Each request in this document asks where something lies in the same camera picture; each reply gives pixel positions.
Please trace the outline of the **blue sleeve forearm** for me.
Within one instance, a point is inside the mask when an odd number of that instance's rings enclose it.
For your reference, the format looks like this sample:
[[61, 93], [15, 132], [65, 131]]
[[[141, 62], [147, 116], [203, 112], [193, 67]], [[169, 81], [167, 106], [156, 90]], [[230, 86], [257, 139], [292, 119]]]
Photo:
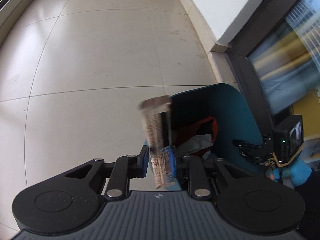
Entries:
[[302, 186], [308, 181], [316, 181], [319, 179], [318, 173], [301, 158], [297, 158], [289, 166], [267, 171], [266, 176], [276, 182], [278, 182], [279, 179], [290, 179], [294, 187]]

